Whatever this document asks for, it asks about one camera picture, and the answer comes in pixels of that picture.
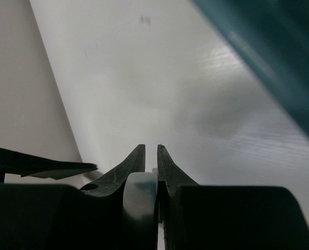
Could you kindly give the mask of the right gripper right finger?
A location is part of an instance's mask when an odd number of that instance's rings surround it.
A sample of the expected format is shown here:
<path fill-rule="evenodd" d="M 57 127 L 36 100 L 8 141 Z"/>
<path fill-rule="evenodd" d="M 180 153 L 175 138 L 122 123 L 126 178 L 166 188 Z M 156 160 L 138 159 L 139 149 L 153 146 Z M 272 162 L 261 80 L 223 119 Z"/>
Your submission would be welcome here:
<path fill-rule="evenodd" d="M 280 186 L 199 185 L 157 147 L 166 249 L 309 249 L 298 201 Z"/>

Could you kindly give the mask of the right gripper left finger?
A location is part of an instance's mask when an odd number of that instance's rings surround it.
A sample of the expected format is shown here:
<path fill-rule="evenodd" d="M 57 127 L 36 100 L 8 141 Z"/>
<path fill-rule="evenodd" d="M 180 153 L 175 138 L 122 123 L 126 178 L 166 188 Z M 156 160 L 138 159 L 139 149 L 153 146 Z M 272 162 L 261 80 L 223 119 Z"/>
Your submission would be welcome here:
<path fill-rule="evenodd" d="M 122 249 L 123 191 L 135 172 L 146 172 L 143 144 L 79 189 L 0 181 L 0 249 Z"/>

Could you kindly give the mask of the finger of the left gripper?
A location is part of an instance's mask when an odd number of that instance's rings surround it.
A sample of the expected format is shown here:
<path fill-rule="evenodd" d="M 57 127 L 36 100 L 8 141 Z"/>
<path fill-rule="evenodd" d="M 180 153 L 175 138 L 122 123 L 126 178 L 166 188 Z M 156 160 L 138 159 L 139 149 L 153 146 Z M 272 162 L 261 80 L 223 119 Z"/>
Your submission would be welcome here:
<path fill-rule="evenodd" d="M 94 170 L 97 166 L 91 163 L 56 161 L 0 148 L 0 181 L 7 173 L 59 180 Z"/>

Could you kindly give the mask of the silver ratchet wrench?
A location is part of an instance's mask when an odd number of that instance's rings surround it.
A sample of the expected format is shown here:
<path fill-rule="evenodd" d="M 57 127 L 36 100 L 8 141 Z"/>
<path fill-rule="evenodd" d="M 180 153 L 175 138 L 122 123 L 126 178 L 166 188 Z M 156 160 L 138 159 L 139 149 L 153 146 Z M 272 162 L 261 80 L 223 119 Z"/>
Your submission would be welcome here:
<path fill-rule="evenodd" d="M 122 249 L 157 249 L 158 174 L 131 173 L 122 200 Z"/>

